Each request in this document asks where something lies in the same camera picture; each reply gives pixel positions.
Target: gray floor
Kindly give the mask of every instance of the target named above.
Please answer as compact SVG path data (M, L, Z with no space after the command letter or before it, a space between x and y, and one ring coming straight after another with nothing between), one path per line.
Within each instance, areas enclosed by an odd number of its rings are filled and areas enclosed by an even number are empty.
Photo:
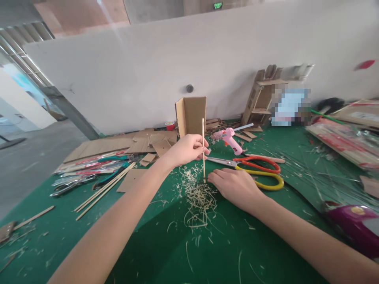
M0 150L0 219L49 177L72 150L87 141L69 120L42 130L5 136L9 140L27 140Z

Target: small red cup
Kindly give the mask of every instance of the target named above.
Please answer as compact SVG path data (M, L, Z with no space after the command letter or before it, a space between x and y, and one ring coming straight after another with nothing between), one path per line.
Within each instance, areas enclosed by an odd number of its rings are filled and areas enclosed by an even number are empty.
M173 121L168 121L165 123L167 131L173 131L175 128L174 122Z

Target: scissor blade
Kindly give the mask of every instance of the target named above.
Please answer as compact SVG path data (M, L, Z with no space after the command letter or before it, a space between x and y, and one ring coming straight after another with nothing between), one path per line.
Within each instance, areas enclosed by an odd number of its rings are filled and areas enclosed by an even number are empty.
M225 159L219 159L219 158L212 158L212 157L207 157L206 160L214 162L214 163L218 163L218 164L221 164L221 165L224 165L224 166L229 166L229 167L232 167L232 168L235 168L237 166L237 164L238 164L235 161L225 160Z

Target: pink glue gun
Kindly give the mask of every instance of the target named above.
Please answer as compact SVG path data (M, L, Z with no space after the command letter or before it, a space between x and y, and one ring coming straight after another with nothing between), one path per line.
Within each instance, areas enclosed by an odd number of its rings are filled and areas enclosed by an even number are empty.
M241 126L239 128L236 128L236 129L227 128L225 130L220 130L220 131L214 133L213 135L211 135L211 138L216 139L216 140L220 140L220 139L224 140L225 145L231 146L231 148L234 151L234 154L239 156L242 154L243 150L242 150L241 146L236 142L236 140L233 139L235 131L241 130L241 129L244 129L244 128L247 128L247 127L250 127L253 125L254 124L251 123L251 124Z

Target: exit sign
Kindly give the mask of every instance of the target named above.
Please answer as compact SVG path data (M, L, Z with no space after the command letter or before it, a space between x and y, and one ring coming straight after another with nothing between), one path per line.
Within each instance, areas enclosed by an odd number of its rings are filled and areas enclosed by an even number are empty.
M222 2L213 3L213 11L214 10L221 10L222 9Z

